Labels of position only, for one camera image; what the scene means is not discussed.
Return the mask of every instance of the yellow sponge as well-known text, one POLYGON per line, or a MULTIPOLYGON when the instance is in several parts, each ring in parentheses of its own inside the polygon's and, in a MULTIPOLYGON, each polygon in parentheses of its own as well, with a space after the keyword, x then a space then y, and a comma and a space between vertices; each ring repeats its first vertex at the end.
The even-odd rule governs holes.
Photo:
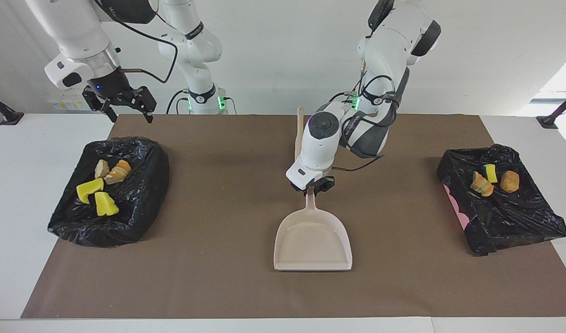
POLYGON ((94 179, 92 181, 88 181, 87 183, 79 184, 76 188, 79 200, 87 204, 90 204, 90 199, 87 196, 103 189, 104 181, 102 179, 94 179))
POLYGON ((484 175, 486 175, 486 180, 490 181, 491 183, 499 182, 499 180, 497 180, 497 172, 495 170, 494 164, 484 164, 482 171, 484 171, 484 175))
POLYGON ((110 194, 106 192, 96 192, 94 197, 96 199, 96 213, 98 216, 118 214, 118 207, 110 197, 110 194))

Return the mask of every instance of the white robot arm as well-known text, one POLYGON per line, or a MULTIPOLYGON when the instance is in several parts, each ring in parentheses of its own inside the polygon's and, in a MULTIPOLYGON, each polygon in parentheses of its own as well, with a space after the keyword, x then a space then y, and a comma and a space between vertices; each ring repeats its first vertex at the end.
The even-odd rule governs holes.
MULTIPOLYGON (((44 67, 50 81, 60 89, 69 89, 86 81, 83 91, 90 108, 101 111, 115 122, 110 105, 126 105, 143 113, 147 122, 156 102, 147 87, 133 89, 120 67, 116 49, 100 26, 94 6, 101 0, 25 0, 40 25, 58 44, 61 53, 44 67)), ((109 8, 118 8, 119 0, 103 0, 109 8)), ((120 12, 129 23, 148 23, 155 17, 147 0, 129 2, 135 12, 120 12)))
POLYGON ((360 158, 379 158, 408 82, 408 66, 426 55, 441 33, 418 7, 394 0, 378 2, 369 27, 372 34, 358 47, 367 65, 358 107, 333 101, 308 120, 301 153, 286 173, 297 190, 325 191, 334 185, 327 175, 338 145, 360 158))
POLYGON ((226 111, 221 99, 224 91, 212 81, 204 62, 217 61, 222 47, 219 40, 204 29, 194 0, 163 0, 168 21, 180 32, 166 34, 162 40, 148 36, 125 23, 149 23, 156 16, 148 0, 25 0, 40 25, 59 46, 61 53, 45 66, 50 81, 60 89, 69 89, 81 82, 90 108, 101 111, 115 122, 111 105, 126 105, 143 113, 152 121, 156 101, 147 87, 130 87, 125 73, 149 72, 142 69, 122 69, 110 38, 100 21, 116 21, 147 38, 160 43, 162 55, 174 59, 185 75, 190 105, 197 113, 217 114, 226 111))
MULTIPOLYGON (((213 82, 205 62, 218 61, 223 53, 219 39, 205 28, 196 11, 194 0, 163 0, 167 20, 179 30, 162 35, 163 40, 178 47, 176 63, 188 84, 188 105, 192 114, 226 112, 223 90, 213 82)), ((160 43, 160 53, 172 59, 174 49, 160 43)))

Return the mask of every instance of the dustpan handle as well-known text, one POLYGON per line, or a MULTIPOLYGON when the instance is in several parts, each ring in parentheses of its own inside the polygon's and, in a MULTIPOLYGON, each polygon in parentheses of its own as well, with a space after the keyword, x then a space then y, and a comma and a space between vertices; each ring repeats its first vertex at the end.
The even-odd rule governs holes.
MULTIPOLYGON (((301 142, 304 137, 304 108, 297 108, 297 136, 295 137, 295 159, 299 157, 301 153, 301 142)), ((305 195, 305 207, 307 209, 316 208, 316 199, 314 195, 314 188, 308 188, 308 192, 305 195)))
POLYGON ((301 153, 301 141, 304 137, 304 108, 297 108, 297 136, 295 137, 295 159, 301 153))
POLYGON ((308 194, 305 195, 305 208, 316 209, 316 196, 313 187, 308 188, 308 194))

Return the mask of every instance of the dustpan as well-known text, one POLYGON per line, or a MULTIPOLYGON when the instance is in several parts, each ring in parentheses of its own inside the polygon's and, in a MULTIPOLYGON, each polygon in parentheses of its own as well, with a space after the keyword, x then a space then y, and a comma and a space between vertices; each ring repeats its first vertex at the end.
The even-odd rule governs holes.
MULTIPOLYGON (((301 151, 304 112, 297 109, 295 158, 301 151)), ((274 241, 274 269, 279 271, 348 271, 353 255, 342 222, 315 206, 314 188, 308 189, 305 208, 289 214, 274 241)))

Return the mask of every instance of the white wall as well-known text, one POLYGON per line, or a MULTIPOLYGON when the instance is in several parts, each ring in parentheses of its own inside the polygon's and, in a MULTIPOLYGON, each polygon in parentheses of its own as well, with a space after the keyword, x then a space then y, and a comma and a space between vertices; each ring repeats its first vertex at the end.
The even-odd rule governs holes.
MULTIPOLYGON (((356 45, 366 34, 375 0, 198 0, 205 27, 224 54, 209 64, 216 82, 242 113, 314 110, 357 80, 356 45)), ((566 61, 566 1, 423 0, 443 28, 439 44, 412 69, 401 112, 514 114, 566 61)), ((139 25, 158 36, 160 21, 139 25)), ((164 76, 169 61, 156 43, 103 23, 125 67, 164 76)), ((0 99, 26 112, 51 112, 54 88, 44 64, 58 53, 23 0, 0 1, 0 99)), ((166 85, 147 85, 165 109, 185 86, 177 73, 166 85)))
POLYGON ((560 70, 540 89, 541 94, 537 95, 535 99, 547 99, 548 93, 556 93, 559 91, 566 91, 566 63, 560 70))

